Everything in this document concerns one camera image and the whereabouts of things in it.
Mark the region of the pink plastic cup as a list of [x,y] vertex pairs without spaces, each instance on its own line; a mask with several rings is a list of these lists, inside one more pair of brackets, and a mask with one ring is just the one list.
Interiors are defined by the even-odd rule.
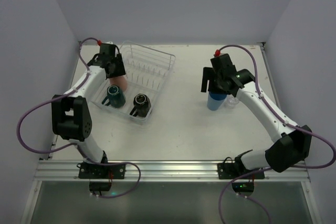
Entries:
[[109,79],[111,85],[118,86],[123,92],[125,92],[128,88],[128,82],[125,76],[118,76]]

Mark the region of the clear glass cup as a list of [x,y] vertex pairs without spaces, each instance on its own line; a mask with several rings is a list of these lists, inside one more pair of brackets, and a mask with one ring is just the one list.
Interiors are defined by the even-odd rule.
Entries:
[[234,97],[233,95],[228,95],[226,97],[225,107],[229,109],[234,109],[238,103],[239,100],[236,97]]

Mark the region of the blue plastic cup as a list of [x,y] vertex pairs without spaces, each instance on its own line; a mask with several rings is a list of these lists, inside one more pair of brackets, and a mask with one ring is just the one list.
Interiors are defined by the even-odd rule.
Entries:
[[208,92],[207,108],[211,111],[216,111],[223,104],[226,99],[226,94],[219,94],[214,92]]

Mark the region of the black mug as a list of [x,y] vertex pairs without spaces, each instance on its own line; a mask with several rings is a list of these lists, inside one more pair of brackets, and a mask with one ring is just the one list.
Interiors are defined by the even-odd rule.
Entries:
[[147,95],[139,93],[133,99],[133,109],[130,112],[131,116],[145,118],[151,108],[151,102]]

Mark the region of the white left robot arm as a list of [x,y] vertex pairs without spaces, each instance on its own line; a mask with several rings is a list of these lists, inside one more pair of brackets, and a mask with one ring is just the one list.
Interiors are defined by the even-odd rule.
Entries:
[[81,154],[83,161],[78,165],[79,178],[124,179],[125,164],[109,163],[105,151],[91,135],[92,119],[88,102],[105,80],[125,75],[118,46],[101,42],[98,45],[99,52],[88,62],[86,71],[74,87],[63,95],[53,97],[52,130],[73,144]]

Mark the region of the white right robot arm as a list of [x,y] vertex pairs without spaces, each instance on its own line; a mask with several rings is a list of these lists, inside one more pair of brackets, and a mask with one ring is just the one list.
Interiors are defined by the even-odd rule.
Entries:
[[208,105],[232,95],[242,102],[263,125],[273,144],[266,150],[248,150],[231,162],[223,161],[218,171],[236,178],[261,168],[270,167],[281,173],[308,157],[311,129],[284,115],[260,89],[249,70],[238,71],[229,54],[217,52],[211,67],[204,67],[201,92],[208,93]]

